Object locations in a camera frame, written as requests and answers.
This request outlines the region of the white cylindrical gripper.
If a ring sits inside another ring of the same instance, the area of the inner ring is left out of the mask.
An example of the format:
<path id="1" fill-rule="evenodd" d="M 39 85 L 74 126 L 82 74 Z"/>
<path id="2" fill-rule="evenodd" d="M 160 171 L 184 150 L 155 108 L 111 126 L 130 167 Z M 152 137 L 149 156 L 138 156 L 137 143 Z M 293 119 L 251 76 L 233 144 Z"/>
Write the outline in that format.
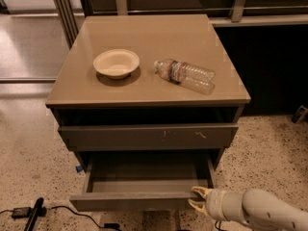
<path id="1" fill-rule="evenodd" d="M 208 189 L 202 186 L 192 187 L 192 192 L 199 194 L 202 201 L 189 199 L 189 204 L 203 215 L 209 214 L 218 221 L 244 221 L 243 195 L 237 192 L 228 192 L 221 189 Z"/>

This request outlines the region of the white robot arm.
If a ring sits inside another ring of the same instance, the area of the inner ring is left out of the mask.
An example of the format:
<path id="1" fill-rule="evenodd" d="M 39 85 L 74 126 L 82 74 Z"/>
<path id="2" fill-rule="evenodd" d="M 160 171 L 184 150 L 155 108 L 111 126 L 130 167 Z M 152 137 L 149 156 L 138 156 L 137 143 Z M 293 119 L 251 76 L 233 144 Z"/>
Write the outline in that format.
<path id="1" fill-rule="evenodd" d="M 196 211 L 216 221 L 235 221 L 255 231 L 308 231 L 308 213 L 274 194 L 249 189 L 244 193 L 192 187 L 201 199 L 189 199 Z"/>

